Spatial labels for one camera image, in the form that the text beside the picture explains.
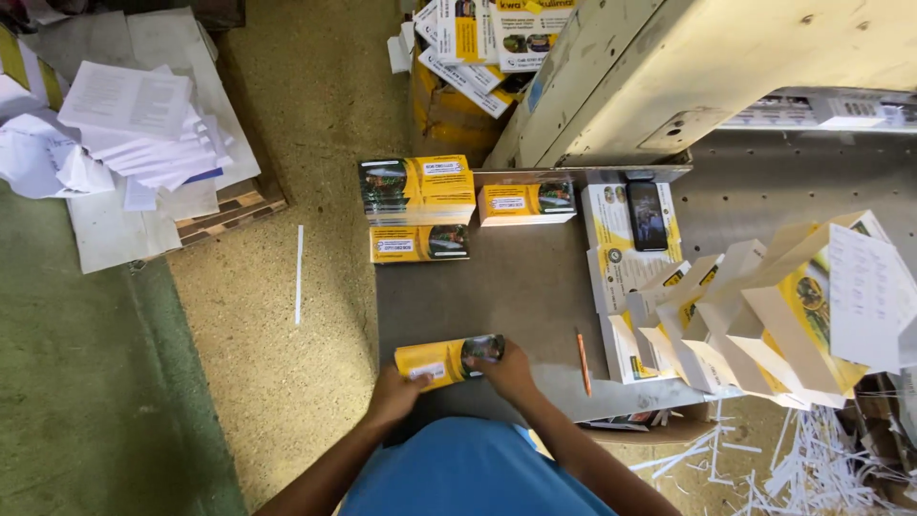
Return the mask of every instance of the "handwritten note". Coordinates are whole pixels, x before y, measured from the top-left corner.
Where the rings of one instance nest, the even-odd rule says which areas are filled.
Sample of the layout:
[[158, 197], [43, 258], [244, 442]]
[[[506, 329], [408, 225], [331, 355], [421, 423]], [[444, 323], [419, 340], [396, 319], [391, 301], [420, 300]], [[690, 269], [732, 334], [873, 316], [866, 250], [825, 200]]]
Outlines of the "handwritten note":
[[830, 239], [831, 354], [899, 373], [898, 251], [834, 224]]

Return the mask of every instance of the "smartphone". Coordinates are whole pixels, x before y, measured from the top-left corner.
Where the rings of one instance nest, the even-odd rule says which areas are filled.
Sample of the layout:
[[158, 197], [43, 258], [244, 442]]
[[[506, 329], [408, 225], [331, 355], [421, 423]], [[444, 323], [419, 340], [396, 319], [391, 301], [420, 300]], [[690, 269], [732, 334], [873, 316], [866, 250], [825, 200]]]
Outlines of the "smartphone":
[[630, 211], [634, 248], [638, 251], [668, 249], [666, 224], [662, 218], [662, 203], [655, 183], [628, 183], [627, 208]]

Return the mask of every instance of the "blue shirt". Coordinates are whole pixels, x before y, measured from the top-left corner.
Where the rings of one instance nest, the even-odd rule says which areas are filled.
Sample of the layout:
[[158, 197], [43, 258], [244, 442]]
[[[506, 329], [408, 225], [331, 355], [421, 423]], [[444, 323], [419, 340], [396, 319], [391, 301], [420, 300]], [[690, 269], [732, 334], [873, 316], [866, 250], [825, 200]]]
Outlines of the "blue shirt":
[[376, 452], [340, 514], [615, 516], [516, 428], [474, 418], [430, 423]]

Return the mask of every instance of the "person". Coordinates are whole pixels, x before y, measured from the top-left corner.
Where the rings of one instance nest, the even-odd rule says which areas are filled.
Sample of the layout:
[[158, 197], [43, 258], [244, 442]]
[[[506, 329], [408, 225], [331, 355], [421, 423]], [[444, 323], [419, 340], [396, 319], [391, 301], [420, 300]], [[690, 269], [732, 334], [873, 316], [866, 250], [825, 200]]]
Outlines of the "person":
[[353, 430], [256, 516], [325, 516], [342, 499], [342, 516], [680, 515], [548, 401], [518, 345], [507, 340], [500, 362], [474, 359], [472, 366], [519, 411], [554, 460], [537, 452], [521, 427], [477, 418], [434, 421], [403, 444], [377, 450], [432, 379], [410, 381], [390, 365]]

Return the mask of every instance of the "pencil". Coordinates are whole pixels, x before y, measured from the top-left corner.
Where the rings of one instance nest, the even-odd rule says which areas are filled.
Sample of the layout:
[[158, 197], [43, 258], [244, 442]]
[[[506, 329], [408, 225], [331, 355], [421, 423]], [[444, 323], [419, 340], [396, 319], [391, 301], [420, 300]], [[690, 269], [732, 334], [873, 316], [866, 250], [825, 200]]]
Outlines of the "pencil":
[[582, 347], [582, 333], [576, 330], [576, 342], [580, 347], [580, 367], [582, 368], [582, 384], [586, 387], [586, 396], [592, 397], [592, 384], [589, 381], [589, 367], [586, 365], [586, 350]]

